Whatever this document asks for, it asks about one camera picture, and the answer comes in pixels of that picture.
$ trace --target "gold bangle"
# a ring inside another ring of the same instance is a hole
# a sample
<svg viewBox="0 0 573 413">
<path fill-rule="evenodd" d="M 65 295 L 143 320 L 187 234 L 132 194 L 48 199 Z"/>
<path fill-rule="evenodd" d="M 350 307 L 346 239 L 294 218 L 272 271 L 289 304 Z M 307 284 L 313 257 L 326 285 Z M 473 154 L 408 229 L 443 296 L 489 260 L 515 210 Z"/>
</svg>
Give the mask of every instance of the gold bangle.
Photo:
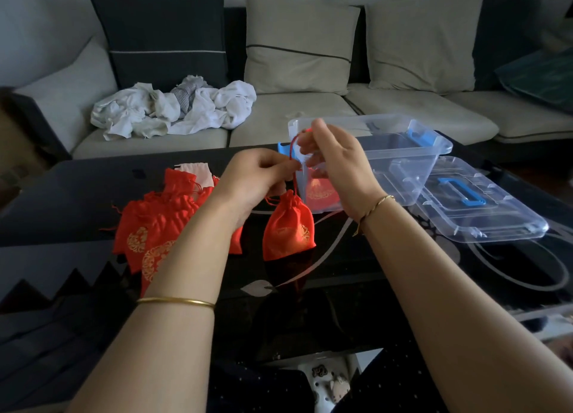
<svg viewBox="0 0 573 413">
<path fill-rule="evenodd" d="M 362 221 L 364 221 L 366 217 L 368 217 L 368 215 L 372 214 L 376 210 L 378 205 L 380 205 L 386 199 L 394 199 L 394 196 L 387 194 L 382 199 L 378 200 L 378 203 L 376 203 L 376 205 L 374 205 L 374 207 L 371 210 L 369 210 L 360 220 L 358 220 L 358 227 L 356 228 L 356 232 L 354 232 L 352 236 L 357 236 L 362 232 L 361 231 Z"/>
<path fill-rule="evenodd" d="M 205 308 L 214 309 L 215 305 L 213 303 L 208 303 L 201 300 L 192 300 L 190 298 L 178 298 L 178 297 L 145 297 L 140 298 L 137 301 L 138 304 L 141 303 L 182 303 L 191 306 L 204 306 Z"/>
</svg>

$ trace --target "beige pillow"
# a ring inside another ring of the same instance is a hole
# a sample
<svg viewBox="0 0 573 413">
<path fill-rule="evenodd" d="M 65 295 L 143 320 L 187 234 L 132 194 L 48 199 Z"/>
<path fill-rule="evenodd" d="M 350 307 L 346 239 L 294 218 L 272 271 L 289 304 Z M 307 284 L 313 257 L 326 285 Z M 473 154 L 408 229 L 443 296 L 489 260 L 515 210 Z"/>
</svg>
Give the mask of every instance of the beige pillow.
<svg viewBox="0 0 573 413">
<path fill-rule="evenodd" d="M 257 93 L 346 94 L 360 9 L 247 0 L 245 81 Z"/>
<path fill-rule="evenodd" d="M 483 0 L 381 1 L 366 9 L 370 88 L 473 90 Z"/>
</svg>

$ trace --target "sofa armrest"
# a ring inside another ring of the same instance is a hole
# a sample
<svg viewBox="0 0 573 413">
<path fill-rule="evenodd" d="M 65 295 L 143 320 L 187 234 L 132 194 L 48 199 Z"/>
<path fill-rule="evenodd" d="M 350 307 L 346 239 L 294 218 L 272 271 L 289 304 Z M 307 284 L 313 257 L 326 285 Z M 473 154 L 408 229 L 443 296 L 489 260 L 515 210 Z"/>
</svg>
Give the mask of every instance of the sofa armrest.
<svg viewBox="0 0 573 413">
<path fill-rule="evenodd" d="M 107 50 L 92 38 L 72 64 L 11 96 L 49 151 L 69 158 L 93 129 L 93 104 L 117 89 Z"/>
</svg>

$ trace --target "pile of white cloth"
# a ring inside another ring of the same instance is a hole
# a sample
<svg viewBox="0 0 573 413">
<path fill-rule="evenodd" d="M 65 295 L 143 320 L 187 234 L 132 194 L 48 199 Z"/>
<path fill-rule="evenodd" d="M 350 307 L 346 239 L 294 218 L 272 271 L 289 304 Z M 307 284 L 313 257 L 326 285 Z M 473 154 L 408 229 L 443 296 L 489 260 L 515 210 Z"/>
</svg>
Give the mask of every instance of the pile of white cloth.
<svg viewBox="0 0 573 413">
<path fill-rule="evenodd" d="M 202 77 L 195 78 L 204 83 Z M 97 102 L 90 121 L 105 130 L 106 140 L 132 135 L 187 135 L 206 128 L 234 129 L 247 119 L 256 99 L 254 87 L 242 81 L 233 81 L 222 89 L 200 87 L 195 90 L 190 111 L 180 120 L 182 110 L 174 93 L 137 83 Z"/>
</svg>

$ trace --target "forearm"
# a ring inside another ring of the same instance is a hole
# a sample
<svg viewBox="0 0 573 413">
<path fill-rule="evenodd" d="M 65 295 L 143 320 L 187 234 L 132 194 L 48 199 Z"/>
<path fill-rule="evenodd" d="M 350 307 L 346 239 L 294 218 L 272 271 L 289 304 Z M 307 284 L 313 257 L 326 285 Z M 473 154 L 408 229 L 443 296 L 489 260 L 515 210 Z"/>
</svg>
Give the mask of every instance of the forearm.
<svg viewBox="0 0 573 413">
<path fill-rule="evenodd" d="M 451 411 L 571 410 L 573 373 L 405 209 L 385 201 L 363 230 Z"/>
<path fill-rule="evenodd" d="M 236 218 L 209 199 L 191 218 L 147 297 L 215 303 Z M 69 412 L 201 412 L 207 399 L 214 314 L 178 303 L 144 303 L 84 383 Z"/>
</svg>

